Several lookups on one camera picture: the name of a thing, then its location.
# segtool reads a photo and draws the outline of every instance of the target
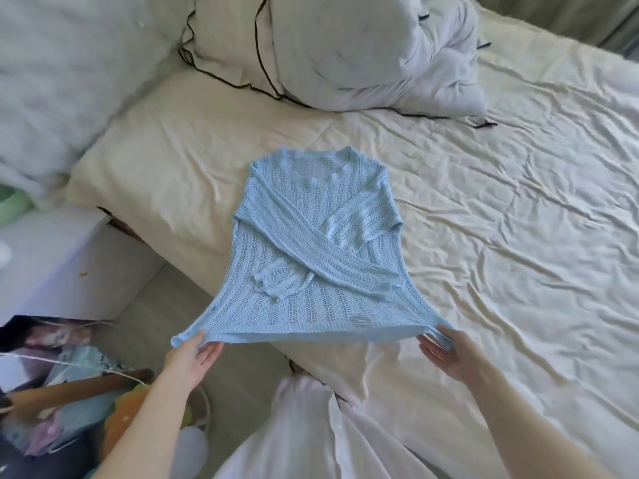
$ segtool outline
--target white skirt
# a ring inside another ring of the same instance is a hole
[[[285,378],[267,422],[216,479],[436,479],[393,436],[315,378]]]

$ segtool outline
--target gray floor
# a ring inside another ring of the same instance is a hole
[[[93,326],[93,344],[106,354],[139,368],[162,369],[170,338],[184,330],[211,297],[171,265],[166,265],[111,326]],[[268,417],[288,362],[266,343],[225,345],[204,379],[213,405],[209,459],[201,479],[223,461]]]

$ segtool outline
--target open-knit pattern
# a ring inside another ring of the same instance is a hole
[[[280,149],[251,164],[231,265],[199,330],[206,341],[386,342],[445,321],[413,285],[387,168],[351,147]]]

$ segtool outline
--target ribbed neckline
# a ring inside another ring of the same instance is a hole
[[[292,160],[312,160],[314,158],[326,158],[337,154],[342,166],[335,172],[324,178],[313,176],[304,176],[291,169]],[[344,176],[349,174],[355,166],[357,154],[352,147],[346,146],[338,151],[300,151],[298,149],[289,149],[282,147],[276,152],[276,164],[286,173],[292,180],[297,181],[304,186],[312,188],[318,186],[330,186],[338,183]]]

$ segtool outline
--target hand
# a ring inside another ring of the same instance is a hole
[[[481,375],[483,367],[490,366],[481,348],[464,331],[457,331],[439,325],[437,329],[452,340],[453,349],[446,351],[432,339],[420,335],[419,349],[431,363],[449,377],[467,386]]]
[[[221,341],[211,341],[200,348],[203,338],[204,331],[200,331],[193,338],[173,348],[164,358],[162,373],[184,380],[189,391],[200,384],[208,369],[220,356],[224,345]]]

